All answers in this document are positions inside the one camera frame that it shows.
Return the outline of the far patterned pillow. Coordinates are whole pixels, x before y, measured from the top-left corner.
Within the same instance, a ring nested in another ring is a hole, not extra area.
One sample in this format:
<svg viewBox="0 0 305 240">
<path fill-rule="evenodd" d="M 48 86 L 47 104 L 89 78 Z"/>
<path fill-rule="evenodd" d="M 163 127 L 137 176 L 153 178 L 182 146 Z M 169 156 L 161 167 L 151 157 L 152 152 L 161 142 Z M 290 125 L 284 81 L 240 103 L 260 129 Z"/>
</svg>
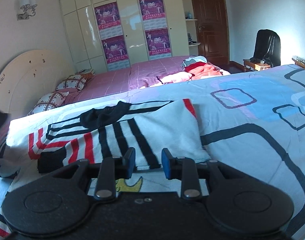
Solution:
<svg viewBox="0 0 305 240">
<path fill-rule="evenodd" d="M 62 80 L 55 90 L 77 89 L 83 90 L 85 85 L 94 77 L 92 73 L 70 75 Z"/>
</svg>

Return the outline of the corner wall shelves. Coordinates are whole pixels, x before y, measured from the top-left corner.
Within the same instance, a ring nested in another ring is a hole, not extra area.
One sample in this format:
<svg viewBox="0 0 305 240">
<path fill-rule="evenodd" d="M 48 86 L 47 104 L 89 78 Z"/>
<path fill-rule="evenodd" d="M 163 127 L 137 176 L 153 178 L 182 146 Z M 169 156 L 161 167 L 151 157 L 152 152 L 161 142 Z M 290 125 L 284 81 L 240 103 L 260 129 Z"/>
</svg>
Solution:
<svg viewBox="0 0 305 240">
<path fill-rule="evenodd" d="M 199 45 L 201 44 L 198 40 L 198 20 L 195 16 L 193 9 L 194 0 L 182 0 L 186 19 L 186 29 L 188 33 L 188 47 L 189 54 L 197 56 L 199 54 Z"/>
</svg>

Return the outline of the black chair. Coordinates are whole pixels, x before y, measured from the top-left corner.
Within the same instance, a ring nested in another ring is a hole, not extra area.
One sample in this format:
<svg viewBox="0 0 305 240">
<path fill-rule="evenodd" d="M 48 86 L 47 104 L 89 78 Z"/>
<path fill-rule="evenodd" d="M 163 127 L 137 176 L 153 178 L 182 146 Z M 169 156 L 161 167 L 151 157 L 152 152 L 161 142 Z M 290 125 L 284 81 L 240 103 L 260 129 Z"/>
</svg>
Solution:
<svg viewBox="0 0 305 240">
<path fill-rule="evenodd" d="M 255 51 L 250 58 L 253 63 L 264 63 L 271 67 L 281 65 L 281 40 L 279 35 L 269 29 L 261 29 L 257 32 Z"/>
</svg>

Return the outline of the upper right purple poster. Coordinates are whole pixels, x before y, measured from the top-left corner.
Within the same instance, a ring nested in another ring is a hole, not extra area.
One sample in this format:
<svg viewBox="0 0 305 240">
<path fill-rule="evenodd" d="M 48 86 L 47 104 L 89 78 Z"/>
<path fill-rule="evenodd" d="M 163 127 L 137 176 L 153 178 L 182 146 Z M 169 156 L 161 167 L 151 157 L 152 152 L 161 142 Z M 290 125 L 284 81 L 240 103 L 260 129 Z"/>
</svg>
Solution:
<svg viewBox="0 0 305 240">
<path fill-rule="evenodd" d="M 166 17 L 163 0 L 139 0 L 139 5 L 144 21 Z"/>
</svg>

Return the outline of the brown wooden door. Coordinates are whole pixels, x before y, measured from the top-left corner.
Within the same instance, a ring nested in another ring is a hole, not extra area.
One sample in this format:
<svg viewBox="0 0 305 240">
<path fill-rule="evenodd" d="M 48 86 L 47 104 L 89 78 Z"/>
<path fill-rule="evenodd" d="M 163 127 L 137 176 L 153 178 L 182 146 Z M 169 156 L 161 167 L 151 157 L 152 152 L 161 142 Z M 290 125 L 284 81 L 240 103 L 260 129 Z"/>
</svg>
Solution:
<svg viewBox="0 0 305 240">
<path fill-rule="evenodd" d="M 225 0 L 192 0 L 197 19 L 199 55 L 217 66 L 229 62 L 229 30 Z"/>
</svg>

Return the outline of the red and white clothes pile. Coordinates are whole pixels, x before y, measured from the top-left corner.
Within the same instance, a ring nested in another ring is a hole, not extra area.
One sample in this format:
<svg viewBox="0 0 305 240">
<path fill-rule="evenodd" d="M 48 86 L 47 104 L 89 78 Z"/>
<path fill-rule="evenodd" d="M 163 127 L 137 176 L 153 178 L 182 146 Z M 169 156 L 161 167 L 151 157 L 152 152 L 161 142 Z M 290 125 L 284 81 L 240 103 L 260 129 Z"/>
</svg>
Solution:
<svg viewBox="0 0 305 240">
<path fill-rule="evenodd" d="M 195 56 L 182 61 L 180 72 L 158 78 L 158 80 L 164 85 L 224 75 L 230 75 L 230 73 L 211 64 L 204 56 Z"/>
</svg>

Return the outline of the small wooden side table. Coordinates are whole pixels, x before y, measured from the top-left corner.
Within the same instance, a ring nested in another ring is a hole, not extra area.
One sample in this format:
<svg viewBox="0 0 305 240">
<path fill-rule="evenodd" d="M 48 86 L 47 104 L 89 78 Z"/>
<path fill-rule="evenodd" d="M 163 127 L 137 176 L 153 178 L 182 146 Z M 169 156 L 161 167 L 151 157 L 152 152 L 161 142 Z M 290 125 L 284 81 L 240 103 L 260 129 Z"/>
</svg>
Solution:
<svg viewBox="0 0 305 240">
<path fill-rule="evenodd" d="M 244 72 L 263 71 L 271 68 L 271 66 L 266 63 L 254 63 L 247 59 L 244 59 L 243 63 L 244 63 Z"/>
</svg>

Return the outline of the patterned pillow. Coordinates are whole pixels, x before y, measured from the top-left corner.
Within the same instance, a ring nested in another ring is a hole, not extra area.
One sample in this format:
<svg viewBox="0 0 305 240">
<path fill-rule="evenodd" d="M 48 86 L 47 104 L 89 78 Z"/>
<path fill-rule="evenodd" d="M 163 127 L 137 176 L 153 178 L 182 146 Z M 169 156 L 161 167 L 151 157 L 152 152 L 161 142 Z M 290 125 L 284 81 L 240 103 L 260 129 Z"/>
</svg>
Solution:
<svg viewBox="0 0 305 240">
<path fill-rule="evenodd" d="M 83 90 L 85 85 L 94 77 L 92 73 L 70 75 L 62 80 L 55 90 L 77 89 Z"/>
<path fill-rule="evenodd" d="M 28 113 L 33 115 L 36 113 L 48 111 L 60 107 L 66 100 L 69 92 L 52 92 L 42 96 L 34 108 Z"/>
</svg>

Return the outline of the striped knit cat sweater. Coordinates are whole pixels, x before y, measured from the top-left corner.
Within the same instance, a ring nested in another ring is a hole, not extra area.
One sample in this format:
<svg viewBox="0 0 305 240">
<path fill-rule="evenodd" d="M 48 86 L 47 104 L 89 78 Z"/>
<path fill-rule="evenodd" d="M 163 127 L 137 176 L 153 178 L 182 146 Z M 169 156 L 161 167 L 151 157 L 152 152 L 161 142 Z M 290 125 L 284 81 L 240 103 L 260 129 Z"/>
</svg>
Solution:
<svg viewBox="0 0 305 240">
<path fill-rule="evenodd" d="M 77 160 L 92 164 L 107 157 L 136 153 L 135 173 L 116 180 L 117 192 L 175 191 L 162 173 L 162 150 L 174 157 L 204 163 L 197 115 L 189 99 L 118 102 L 114 106 L 69 112 L 65 118 L 10 139 L 5 115 L 0 124 L 0 177 L 12 180 L 11 189 L 23 186 Z"/>
</svg>

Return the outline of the near patterned pillow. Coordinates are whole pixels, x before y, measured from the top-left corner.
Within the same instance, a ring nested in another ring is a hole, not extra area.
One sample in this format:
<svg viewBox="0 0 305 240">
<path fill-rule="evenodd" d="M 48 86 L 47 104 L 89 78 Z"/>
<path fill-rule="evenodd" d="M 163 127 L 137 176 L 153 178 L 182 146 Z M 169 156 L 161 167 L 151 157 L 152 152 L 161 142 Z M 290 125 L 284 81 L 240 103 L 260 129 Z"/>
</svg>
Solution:
<svg viewBox="0 0 305 240">
<path fill-rule="evenodd" d="M 60 107 L 66 100 L 69 92 L 52 92 L 42 96 L 34 108 L 28 113 L 33 115 L 36 113 L 48 111 Z"/>
</svg>

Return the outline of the lower left purple poster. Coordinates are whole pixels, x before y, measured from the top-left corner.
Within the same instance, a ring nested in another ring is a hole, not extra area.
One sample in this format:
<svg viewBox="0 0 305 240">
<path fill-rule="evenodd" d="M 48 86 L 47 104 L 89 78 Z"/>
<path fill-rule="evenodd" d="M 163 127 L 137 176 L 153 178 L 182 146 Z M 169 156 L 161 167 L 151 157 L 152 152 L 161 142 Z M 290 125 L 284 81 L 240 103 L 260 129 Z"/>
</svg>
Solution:
<svg viewBox="0 0 305 240">
<path fill-rule="evenodd" d="M 129 59 L 123 35 L 104 39 L 102 44 L 107 64 Z"/>
</svg>

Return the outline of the wall lamp sconce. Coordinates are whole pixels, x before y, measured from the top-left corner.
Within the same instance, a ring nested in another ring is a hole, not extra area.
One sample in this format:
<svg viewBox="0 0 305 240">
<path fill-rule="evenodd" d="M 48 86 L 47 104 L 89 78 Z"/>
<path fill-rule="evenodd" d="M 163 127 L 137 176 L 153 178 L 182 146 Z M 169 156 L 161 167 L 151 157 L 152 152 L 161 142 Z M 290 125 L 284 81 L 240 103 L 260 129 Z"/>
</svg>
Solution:
<svg viewBox="0 0 305 240">
<path fill-rule="evenodd" d="M 36 15 L 36 0 L 21 0 L 20 9 L 22 13 L 17 14 L 17 20 L 29 20 L 31 17 Z"/>
</svg>

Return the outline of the lower right purple poster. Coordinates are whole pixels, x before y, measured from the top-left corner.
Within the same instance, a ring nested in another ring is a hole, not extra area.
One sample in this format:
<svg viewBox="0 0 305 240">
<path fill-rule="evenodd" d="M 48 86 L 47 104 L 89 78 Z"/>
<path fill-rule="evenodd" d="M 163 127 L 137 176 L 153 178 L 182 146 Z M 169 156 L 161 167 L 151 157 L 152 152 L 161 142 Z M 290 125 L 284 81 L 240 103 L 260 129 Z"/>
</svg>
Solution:
<svg viewBox="0 0 305 240">
<path fill-rule="evenodd" d="M 145 36 L 149 59 L 159 59 L 172 55 L 168 28 L 146 30 Z"/>
</svg>

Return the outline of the upper left purple poster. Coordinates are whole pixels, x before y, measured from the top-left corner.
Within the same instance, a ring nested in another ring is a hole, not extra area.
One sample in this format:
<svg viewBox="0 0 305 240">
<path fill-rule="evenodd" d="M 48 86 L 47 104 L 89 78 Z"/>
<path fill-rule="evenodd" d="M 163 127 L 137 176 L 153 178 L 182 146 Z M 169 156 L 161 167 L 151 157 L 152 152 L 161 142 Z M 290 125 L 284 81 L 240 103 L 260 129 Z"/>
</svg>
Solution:
<svg viewBox="0 0 305 240">
<path fill-rule="evenodd" d="M 100 5 L 94 9 L 99 30 L 121 25 L 119 10 L 116 2 Z"/>
</svg>

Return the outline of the purple poster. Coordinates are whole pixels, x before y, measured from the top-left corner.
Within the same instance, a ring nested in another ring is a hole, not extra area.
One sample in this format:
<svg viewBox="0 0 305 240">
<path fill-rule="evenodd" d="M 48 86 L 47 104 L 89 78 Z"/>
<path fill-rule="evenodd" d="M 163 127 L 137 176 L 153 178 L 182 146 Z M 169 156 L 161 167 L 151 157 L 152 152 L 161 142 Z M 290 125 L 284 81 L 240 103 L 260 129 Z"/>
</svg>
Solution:
<svg viewBox="0 0 305 240">
<path fill-rule="evenodd" d="M 146 30 L 145 36 L 149 59 L 159 59 L 172 55 L 168 28 Z"/>
<path fill-rule="evenodd" d="M 107 64 L 129 59 L 123 35 L 104 39 L 102 44 Z"/>
<path fill-rule="evenodd" d="M 94 9 L 99 30 L 121 25 L 119 10 L 116 2 L 100 5 Z"/>
<path fill-rule="evenodd" d="M 139 5 L 144 21 L 166 17 L 163 0 L 139 0 Z"/>
</svg>

